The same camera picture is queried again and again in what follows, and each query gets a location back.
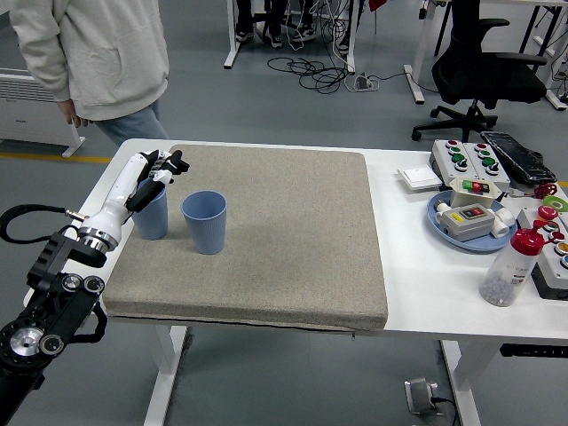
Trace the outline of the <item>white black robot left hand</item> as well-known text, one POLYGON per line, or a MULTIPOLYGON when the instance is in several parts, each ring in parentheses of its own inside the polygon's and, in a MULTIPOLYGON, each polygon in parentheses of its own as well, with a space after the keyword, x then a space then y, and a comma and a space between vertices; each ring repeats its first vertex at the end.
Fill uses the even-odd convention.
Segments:
POLYGON ((116 249, 122 226, 134 212, 145 208, 189 164, 177 150, 136 153, 131 156, 108 192, 99 212, 83 220, 79 240, 101 252, 116 249))

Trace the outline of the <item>person's right hand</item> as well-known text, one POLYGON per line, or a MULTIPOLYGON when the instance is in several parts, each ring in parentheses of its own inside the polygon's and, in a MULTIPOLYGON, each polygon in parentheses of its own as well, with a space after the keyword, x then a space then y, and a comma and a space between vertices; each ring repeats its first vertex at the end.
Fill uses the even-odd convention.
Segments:
POLYGON ((87 127, 90 124, 88 119, 82 118, 77 114, 75 111, 75 103, 72 99, 58 101, 57 105, 68 124, 74 125, 76 128, 87 127))

